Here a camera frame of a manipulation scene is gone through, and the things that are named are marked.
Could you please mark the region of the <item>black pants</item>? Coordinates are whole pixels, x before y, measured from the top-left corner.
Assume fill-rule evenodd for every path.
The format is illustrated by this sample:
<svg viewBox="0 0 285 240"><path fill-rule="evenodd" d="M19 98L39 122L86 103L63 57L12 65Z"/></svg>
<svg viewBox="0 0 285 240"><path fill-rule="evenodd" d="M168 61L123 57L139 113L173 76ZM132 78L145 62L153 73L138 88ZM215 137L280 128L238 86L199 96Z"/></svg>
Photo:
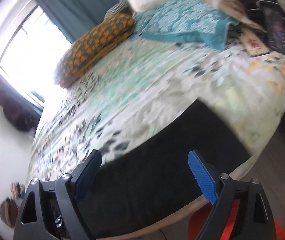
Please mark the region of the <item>black pants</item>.
<svg viewBox="0 0 285 240"><path fill-rule="evenodd" d="M228 126L196 100L161 132L100 168L78 203L91 233L106 238L136 232L197 199L202 192L187 160L192 150L222 173L249 159Z"/></svg>

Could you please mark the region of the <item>pile of clothes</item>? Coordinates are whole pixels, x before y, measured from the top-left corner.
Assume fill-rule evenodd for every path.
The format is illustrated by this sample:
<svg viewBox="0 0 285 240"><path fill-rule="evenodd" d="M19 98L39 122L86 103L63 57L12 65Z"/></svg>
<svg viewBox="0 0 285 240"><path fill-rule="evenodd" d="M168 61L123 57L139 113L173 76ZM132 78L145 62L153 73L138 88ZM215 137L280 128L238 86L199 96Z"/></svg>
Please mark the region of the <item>pile of clothes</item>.
<svg viewBox="0 0 285 240"><path fill-rule="evenodd" d="M10 190L14 200L23 199L25 196L26 187L19 182L12 182Z"/></svg>

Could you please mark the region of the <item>floral leaf bedspread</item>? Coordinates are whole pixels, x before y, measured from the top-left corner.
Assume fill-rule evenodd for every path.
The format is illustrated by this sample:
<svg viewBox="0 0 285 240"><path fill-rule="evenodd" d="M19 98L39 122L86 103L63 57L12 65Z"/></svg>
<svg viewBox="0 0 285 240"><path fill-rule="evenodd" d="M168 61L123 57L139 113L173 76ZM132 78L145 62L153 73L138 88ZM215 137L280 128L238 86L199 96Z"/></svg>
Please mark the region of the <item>floral leaf bedspread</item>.
<svg viewBox="0 0 285 240"><path fill-rule="evenodd" d="M249 153L246 162L228 173L243 178L285 113L285 55L250 57L235 40L218 51L199 43L128 39L70 88L59 88L46 100L27 178L56 180L93 150L101 152L102 166L110 163L161 132L196 100L218 116ZM145 235L204 204L201 194L150 226L106 238Z"/></svg>

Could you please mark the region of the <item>orange floral folded quilt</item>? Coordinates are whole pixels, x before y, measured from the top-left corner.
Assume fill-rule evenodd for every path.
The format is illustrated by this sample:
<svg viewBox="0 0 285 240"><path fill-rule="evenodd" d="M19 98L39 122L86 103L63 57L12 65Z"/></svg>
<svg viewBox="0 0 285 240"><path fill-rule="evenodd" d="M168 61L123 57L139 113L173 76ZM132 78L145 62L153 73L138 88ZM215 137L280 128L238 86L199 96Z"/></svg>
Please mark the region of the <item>orange floral folded quilt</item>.
<svg viewBox="0 0 285 240"><path fill-rule="evenodd" d="M55 70L55 84L69 88L100 59L132 35L133 16L118 13L101 22L76 40Z"/></svg>

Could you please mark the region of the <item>book on bed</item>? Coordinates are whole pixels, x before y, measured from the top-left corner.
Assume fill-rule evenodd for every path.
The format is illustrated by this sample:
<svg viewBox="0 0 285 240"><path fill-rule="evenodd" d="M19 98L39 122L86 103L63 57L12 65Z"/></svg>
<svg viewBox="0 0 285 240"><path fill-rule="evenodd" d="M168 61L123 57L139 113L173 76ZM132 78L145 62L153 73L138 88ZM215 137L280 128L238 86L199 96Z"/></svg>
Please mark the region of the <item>book on bed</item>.
<svg viewBox="0 0 285 240"><path fill-rule="evenodd" d="M269 48L248 28L238 31L239 40L250 57L262 56L270 53Z"/></svg>

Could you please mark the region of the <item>black tablet device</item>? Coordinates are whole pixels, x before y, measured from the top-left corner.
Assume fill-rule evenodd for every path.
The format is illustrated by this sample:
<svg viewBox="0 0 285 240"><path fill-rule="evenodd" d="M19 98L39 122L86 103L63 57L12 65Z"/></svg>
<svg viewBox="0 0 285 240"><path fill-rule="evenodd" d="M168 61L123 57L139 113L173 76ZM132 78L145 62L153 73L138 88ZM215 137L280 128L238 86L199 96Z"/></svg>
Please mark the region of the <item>black tablet device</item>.
<svg viewBox="0 0 285 240"><path fill-rule="evenodd" d="M281 6L278 3L266 0L257 1L257 5L263 12L266 23L268 47L285 55L285 25Z"/></svg>

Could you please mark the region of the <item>teal damask pillow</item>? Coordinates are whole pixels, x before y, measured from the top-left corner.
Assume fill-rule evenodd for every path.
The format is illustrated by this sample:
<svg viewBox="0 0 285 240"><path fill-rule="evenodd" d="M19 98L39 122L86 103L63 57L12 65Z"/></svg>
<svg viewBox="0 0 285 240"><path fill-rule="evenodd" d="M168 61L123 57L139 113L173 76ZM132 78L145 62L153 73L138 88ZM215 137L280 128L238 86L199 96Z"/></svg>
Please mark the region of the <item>teal damask pillow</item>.
<svg viewBox="0 0 285 240"><path fill-rule="evenodd" d="M141 35L160 42L200 42L223 50L238 21L202 0L172 0L159 6Z"/></svg>

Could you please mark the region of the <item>blue curtain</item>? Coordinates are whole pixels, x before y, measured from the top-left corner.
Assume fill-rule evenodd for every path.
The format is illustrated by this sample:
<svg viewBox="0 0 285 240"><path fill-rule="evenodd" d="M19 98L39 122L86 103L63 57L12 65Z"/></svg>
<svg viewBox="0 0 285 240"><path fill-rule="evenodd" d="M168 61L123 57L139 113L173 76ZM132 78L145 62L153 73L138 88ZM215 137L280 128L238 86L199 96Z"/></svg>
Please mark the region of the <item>blue curtain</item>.
<svg viewBox="0 0 285 240"><path fill-rule="evenodd" d="M35 0L71 43L104 20L119 0Z"/></svg>

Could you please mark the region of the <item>checkered grey pillow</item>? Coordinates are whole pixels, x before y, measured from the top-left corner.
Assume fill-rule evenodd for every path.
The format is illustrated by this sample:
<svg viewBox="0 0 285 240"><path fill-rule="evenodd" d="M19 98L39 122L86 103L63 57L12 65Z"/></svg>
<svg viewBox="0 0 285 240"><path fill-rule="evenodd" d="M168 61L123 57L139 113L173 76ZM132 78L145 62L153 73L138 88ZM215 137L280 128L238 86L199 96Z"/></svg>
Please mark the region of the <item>checkered grey pillow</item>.
<svg viewBox="0 0 285 240"><path fill-rule="evenodd" d="M111 16L123 13L123 14L132 14L130 5L127 0L120 0L118 3L116 3L114 6L112 6L105 14L104 20L110 18Z"/></svg>

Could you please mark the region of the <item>dark clothes hanging on wall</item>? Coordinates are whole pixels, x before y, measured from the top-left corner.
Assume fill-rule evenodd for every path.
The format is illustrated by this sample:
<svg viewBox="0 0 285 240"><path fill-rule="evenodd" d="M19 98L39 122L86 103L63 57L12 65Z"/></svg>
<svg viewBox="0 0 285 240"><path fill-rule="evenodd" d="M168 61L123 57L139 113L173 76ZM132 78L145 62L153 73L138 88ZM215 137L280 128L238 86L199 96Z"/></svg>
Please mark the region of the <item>dark clothes hanging on wall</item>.
<svg viewBox="0 0 285 240"><path fill-rule="evenodd" d="M0 89L0 106L6 119L17 130L30 132L31 129L37 128L39 120L2 89Z"/></svg>

